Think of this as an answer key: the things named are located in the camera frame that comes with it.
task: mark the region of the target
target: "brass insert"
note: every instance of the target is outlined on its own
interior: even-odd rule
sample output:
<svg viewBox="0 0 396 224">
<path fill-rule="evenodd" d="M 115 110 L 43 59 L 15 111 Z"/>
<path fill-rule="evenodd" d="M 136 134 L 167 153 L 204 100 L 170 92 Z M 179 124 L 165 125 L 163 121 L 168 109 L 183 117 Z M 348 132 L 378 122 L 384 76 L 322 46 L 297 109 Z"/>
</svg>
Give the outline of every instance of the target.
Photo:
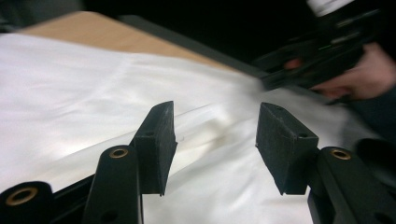
<svg viewBox="0 0 396 224">
<path fill-rule="evenodd" d="M 338 158 L 340 160 L 349 161 L 351 159 L 350 154 L 348 152 L 344 151 L 344 150 L 340 150 L 340 149 L 334 148 L 331 151 L 331 153 L 332 153 L 332 155 L 335 158 Z"/>
<path fill-rule="evenodd" d="M 110 157 L 113 159 L 118 159 L 126 156 L 128 154 L 128 150 L 125 148 L 115 148 L 111 150 Z"/>
<path fill-rule="evenodd" d="M 23 203 L 27 203 L 32 200 L 38 193 L 37 188 L 26 187 L 18 189 L 7 197 L 6 205 L 16 206 Z"/>
</svg>

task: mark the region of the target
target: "wrinkled white cloth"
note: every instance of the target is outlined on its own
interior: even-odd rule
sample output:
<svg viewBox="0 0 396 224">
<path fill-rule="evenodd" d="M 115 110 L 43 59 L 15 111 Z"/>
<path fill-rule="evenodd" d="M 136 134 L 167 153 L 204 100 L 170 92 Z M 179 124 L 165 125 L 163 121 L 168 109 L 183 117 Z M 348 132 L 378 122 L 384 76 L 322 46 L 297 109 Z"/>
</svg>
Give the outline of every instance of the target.
<svg viewBox="0 0 396 224">
<path fill-rule="evenodd" d="M 372 135 L 307 91 L 265 92 L 253 77 L 177 58 L 2 35 L 0 190 L 41 180 L 57 191 L 93 174 L 100 154 L 129 144 L 166 101 L 177 153 L 165 196 L 144 195 L 148 224 L 312 222 L 306 196 L 280 196 L 255 148 L 261 102 L 288 109 L 319 147 Z"/>
</svg>

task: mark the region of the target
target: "human hand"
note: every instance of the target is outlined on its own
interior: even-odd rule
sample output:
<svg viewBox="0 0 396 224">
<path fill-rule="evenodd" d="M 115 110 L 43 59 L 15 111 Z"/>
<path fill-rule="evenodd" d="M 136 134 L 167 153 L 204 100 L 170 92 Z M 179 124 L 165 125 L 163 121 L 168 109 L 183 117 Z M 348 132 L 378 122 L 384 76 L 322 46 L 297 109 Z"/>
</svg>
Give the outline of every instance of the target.
<svg viewBox="0 0 396 224">
<path fill-rule="evenodd" d="M 330 99 L 348 95 L 350 100 L 371 99 L 389 91 L 396 85 L 396 63 L 376 43 L 365 45 L 364 52 L 354 68 L 311 90 Z"/>
</svg>

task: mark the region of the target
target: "wooden table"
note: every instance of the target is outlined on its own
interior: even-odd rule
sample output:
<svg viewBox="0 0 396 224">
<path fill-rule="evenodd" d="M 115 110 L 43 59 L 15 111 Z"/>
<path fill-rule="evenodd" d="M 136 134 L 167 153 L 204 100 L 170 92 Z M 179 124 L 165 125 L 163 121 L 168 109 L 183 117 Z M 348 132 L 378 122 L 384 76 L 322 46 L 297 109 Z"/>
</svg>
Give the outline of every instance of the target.
<svg viewBox="0 0 396 224">
<path fill-rule="evenodd" d="M 157 36 L 93 12 L 75 12 L 23 29 L 21 33 L 102 49 L 185 58 L 218 68 L 234 70 L 225 64 L 218 63 Z"/>
</svg>

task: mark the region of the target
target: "white fabric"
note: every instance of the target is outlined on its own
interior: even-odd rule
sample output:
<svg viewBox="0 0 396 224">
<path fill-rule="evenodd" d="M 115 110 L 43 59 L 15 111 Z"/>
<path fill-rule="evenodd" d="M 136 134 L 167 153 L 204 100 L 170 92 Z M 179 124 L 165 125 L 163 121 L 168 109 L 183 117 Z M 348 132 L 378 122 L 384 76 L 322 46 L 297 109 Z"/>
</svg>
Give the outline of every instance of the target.
<svg viewBox="0 0 396 224">
<path fill-rule="evenodd" d="M 0 191 L 25 181 L 57 191 L 129 144 L 156 104 L 175 102 L 177 153 L 164 197 L 144 195 L 150 223 L 311 223 L 306 196 L 280 196 L 255 148 L 261 102 L 286 107 L 344 147 L 368 136 L 341 106 L 304 91 L 265 92 L 255 78 L 186 60 L 0 36 Z"/>
</svg>

